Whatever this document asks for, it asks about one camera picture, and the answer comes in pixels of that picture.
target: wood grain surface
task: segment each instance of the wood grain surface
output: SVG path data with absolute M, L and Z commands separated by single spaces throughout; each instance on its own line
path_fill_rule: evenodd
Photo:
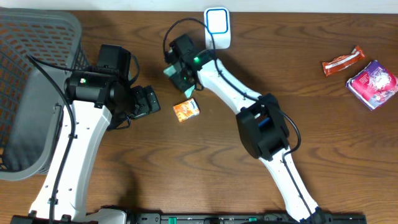
M 152 85 L 162 110 L 104 135 L 87 196 L 87 210 L 120 205 L 165 213 L 254 213 L 284 210 L 267 169 L 242 147 L 233 112 L 212 92 L 195 92 L 201 113 L 179 123 L 172 106 L 185 100 L 162 71 L 162 39 L 195 12 L 73 11 L 92 63 L 101 44 L 134 53 L 137 84 Z M 368 223 L 398 223 L 398 98 L 369 111 L 345 88 L 371 60 L 398 75 L 398 16 L 369 14 L 231 13 L 232 43 L 218 54 L 248 87 L 273 93 L 297 123 L 302 147 L 294 161 L 319 206 L 364 213 Z M 204 46 L 203 28 L 186 22 Z M 321 62 L 360 45 L 366 54 L 325 78 Z M 295 144 L 295 135 L 290 137 Z M 0 181 L 0 222 L 27 215 L 45 177 Z

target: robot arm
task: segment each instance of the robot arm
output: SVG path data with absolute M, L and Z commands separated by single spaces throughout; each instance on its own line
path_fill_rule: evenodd
M 212 57 L 211 52 L 199 52 L 186 35 L 177 38 L 170 46 L 172 50 L 166 61 L 173 65 L 171 68 L 167 68 L 165 73 L 174 85 L 184 91 L 186 95 L 190 95 L 187 92 L 192 89 L 190 87 L 190 84 L 194 84 L 192 80 L 196 79 L 203 87 L 220 97 L 236 114 L 239 135 L 248 153 L 259 159 L 271 173 L 284 198 L 289 215 L 298 222 L 311 217 L 316 212 L 318 205 L 306 190 L 294 166 L 291 154 L 285 156 L 285 161 L 292 177 L 282 162 L 283 154 L 290 151 L 287 142 L 289 130 L 283 116 L 277 111 L 279 106 L 276 98 L 271 94 L 261 96 L 260 93 L 243 85 L 225 69 L 219 59 Z M 219 75 L 215 60 L 224 77 Z M 277 109 L 273 106 L 266 107 L 246 98 L 225 79 L 247 96 L 272 103 Z
M 259 93 L 250 90 L 239 80 L 233 77 L 232 74 L 225 69 L 219 59 L 217 59 L 217 63 L 218 68 L 223 72 L 224 77 L 232 82 L 236 87 L 255 98 L 260 96 Z M 198 79 L 205 88 L 211 90 L 217 96 L 219 96 L 234 111 L 235 114 L 239 114 L 242 108 L 249 108 L 256 103 L 243 97 L 242 94 L 238 93 L 229 84 L 227 84 L 225 80 L 218 75 L 213 60 L 204 64 L 202 69 L 198 71 Z M 308 210 L 303 203 L 303 200 L 299 197 L 299 193 L 297 192 L 297 189 L 295 188 L 295 185 L 292 182 L 285 165 L 282 163 L 283 153 L 286 153 L 289 150 L 290 147 L 280 149 L 272 156 L 271 161 L 262 157 L 259 157 L 259 160 L 267 167 L 276 185 L 278 186 L 279 191 L 284 198 L 288 214 L 295 220 L 300 221 L 302 219 L 307 219 L 311 214 L 308 213 Z M 294 166 L 291 154 L 286 155 L 285 160 L 309 209 L 312 213 L 315 213 L 315 209 L 318 207 L 318 204 L 314 201 L 314 199 L 311 198 L 310 194 L 306 190 L 304 183 Z
M 74 70 L 65 81 L 65 98 L 72 109 L 76 130 L 57 187 L 51 217 L 54 220 L 126 222 L 126 213 L 120 210 L 102 210 L 86 216 L 86 196 L 104 132 L 109 127 L 117 128 L 124 120 L 139 119 L 160 110 L 151 86 L 131 88 L 136 77 L 128 78 L 130 58 L 130 52 L 119 46 L 102 45 L 97 66 Z M 70 139 L 71 119 L 66 107 L 63 111 L 49 173 L 29 210 L 35 218 L 49 218 L 54 183 Z

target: laundry basket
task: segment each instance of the laundry basket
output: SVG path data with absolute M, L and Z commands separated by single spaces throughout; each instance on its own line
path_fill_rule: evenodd
M 63 101 L 26 55 L 83 69 L 89 63 L 80 39 L 69 13 L 0 8 L 0 179 L 46 174 L 62 120 Z M 63 89 L 69 73 L 43 68 Z

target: black cable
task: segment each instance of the black cable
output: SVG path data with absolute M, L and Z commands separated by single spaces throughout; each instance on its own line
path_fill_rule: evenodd
M 131 78 L 131 80 L 129 81 L 129 85 L 132 85 L 135 81 L 137 81 L 138 75 L 139 75 L 139 64 L 138 64 L 137 57 L 133 54 L 131 54 L 131 57 L 132 57 L 133 61 L 136 63 L 137 73 L 133 78 Z
M 297 151 L 297 150 L 299 149 L 300 145 L 301 145 L 301 134 L 300 134 L 300 131 L 299 131 L 298 127 L 297 127 L 296 124 L 293 122 L 293 120 L 292 120 L 289 116 L 287 116 L 287 114 L 285 114 L 282 110 L 276 108 L 274 105 L 269 104 L 269 103 L 267 103 L 267 102 L 265 102 L 265 101 L 261 101 L 261 100 L 259 100 L 259 99 L 257 99 L 257 98 L 254 98 L 254 97 L 252 97 L 252 96 L 249 96 L 247 93 L 243 92 L 243 91 L 240 90 L 238 87 L 236 87 L 233 83 L 231 83 L 231 82 L 223 75 L 223 72 L 218 68 L 218 64 L 217 64 L 217 55 L 216 55 L 216 51 L 215 51 L 215 50 L 216 50 L 216 44 L 215 44 L 215 40 L 214 40 L 213 34 L 210 32 L 210 30 L 209 30 L 209 28 L 206 26 L 206 24 L 204 24 L 202 21 L 200 21 L 200 20 L 198 20 L 198 19 L 196 19 L 196 18 L 188 17 L 188 18 L 180 19 L 180 20 L 178 20 L 177 22 L 175 22 L 175 23 L 168 29 L 168 31 L 166 32 L 166 35 L 165 35 L 165 37 L 164 37 L 164 39 L 163 39 L 163 52 L 164 52 L 165 58 L 167 57 L 167 52 L 166 52 L 166 49 L 165 49 L 167 36 L 168 36 L 169 32 L 170 32 L 177 24 L 179 24 L 179 23 L 181 23 L 181 22 L 183 22 L 183 21 L 195 21 L 195 22 L 201 24 L 203 27 L 205 27 L 205 29 L 208 31 L 208 33 L 210 34 L 210 37 L 211 37 L 211 41 L 212 41 L 212 43 L 213 43 L 213 50 L 214 50 L 214 51 L 213 51 L 213 55 L 214 55 L 214 63 L 215 63 L 216 70 L 217 70 L 217 72 L 218 72 L 218 75 L 221 76 L 221 77 L 223 78 L 223 80 L 224 80 L 230 87 L 232 87 L 233 89 L 235 89 L 238 93 L 240 93 L 241 95 L 243 95 L 243 97 L 245 97 L 245 98 L 247 98 L 247 99 L 249 99 L 249 100 L 255 101 L 255 102 L 260 103 L 260 104 L 262 104 L 262 105 L 273 106 L 275 109 L 278 110 L 278 112 L 279 112 L 279 113 L 292 125 L 292 127 L 294 128 L 294 131 L 296 132 L 296 135 L 297 135 L 297 145 L 296 145 L 293 149 L 290 149 L 289 152 L 283 153 L 283 155 L 282 155 L 282 162 L 284 163 L 285 168 L 286 168 L 287 172 L 289 173 L 290 178 L 292 179 L 292 182 L 293 182 L 293 184 L 294 184 L 294 186 L 295 186 L 295 188 L 296 188 L 296 190 L 297 190 L 297 192 L 298 192 L 298 195 L 299 195 L 299 197 L 302 199 L 302 201 L 303 201 L 305 207 L 307 208 L 307 210 L 308 210 L 308 212 L 309 212 L 309 214 L 310 214 L 310 216 L 311 216 L 311 220 L 312 220 L 312 222 L 313 222 L 312 212 L 311 212 L 311 210 L 310 210 L 310 208 L 309 208 L 307 202 L 305 201 L 305 199 L 304 199 L 304 197 L 303 197 L 303 195 L 302 195 L 302 193 L 301 193 L 301 191 L 300 191 L 300 189 L 299 189 L 299 187 L 298 187 L 296 181 L 294 180 L 293 175 L 292 175 L 292 173 L 291 173 L 291 171 L 290 171 L 290 169 L 289 169 L 289 167 L 288 167 L 288 165 L 287 165 L 287 163 L 286 163 L 286 160 L 285 160 L 285 156 L 286 156 L 286 155 L 291 154 L 291 153 Z
M 76 69 L 73 69 L 73 68 L 65 68 L 65 67 L 53 65 L 53 64 L 51 64 L 51 63 L 43 62 L 42 60 L 39 60 L 39 59 L 37 59 L 37 58 L 35 58 L 35 57 L 31 56 L 31 55 L 28 55 L 28 58 L 31 58 L 31 59 L 35 60 L 36 62 L 39 62 L 39 63 L 41 63 L 41 64 L 43 64 L 43 65 L 48 66 L 48 67 L 56 68 L 56 69 L 59 69 L 59 70 L 64 70 L 64 71 L 69 71 L 69 72 L 74 72 L 74 71 L 76 71 Z
M 130 128 L 131 125 L 131 119 L 129 116 L 126 115 L 126 121 L 127 121 L 127 125 L 123 126 L 123 127 L 119 127 L 119 128 L 115 128 L 115 130 L 122 130 L 122 129 L 127 129 Z
M 61 96 L 61 99 L 62 99 L 63 103 L 65 104 L 65 107 L 67 108 L 67 111 L 68 111 L 68 114 L 70 117 L 71 125 L 70 125 L 69 140 L 68 140 L 67 148 L 65 149 L 65 152 L 63 153 L 63 157 L 62 157 L 62 160 L 60 163 L 60 168 L 58 170 L 57 176 L 54 181 L 54 187 L 52 189 L 52 194 L 51 194 L 51 199 L 50 199 L 49 224 L 52 224 L 54 221 L 54 208 L 55 208 L 55 202 L 57 201 L 58 186 L 60 183 L 63 168 L 65 167 L 65 163 L 68 158 L 70 147 L 72 146 L 73 138 L 75 137 L 75 130 L 76 130 L 75 117 L 73 116 L 72 109 L 70 108 L 70 105 L 68 104 L 68 101 L 67 101 L 65 95 L 62 93 L 62 90 L 58 87 L 58 85 L 54 82 L 54 80 L 50 77 L 50 75 L 48 75 L 48 73 L 39 64 L 37 64 L 34 57 L 28 55 L 27 58 L 33 64 L 33 66 L 36 67 L 44 75 L 44 77 L 51 83 L 51 85 L 55 88 L 55 90 Z

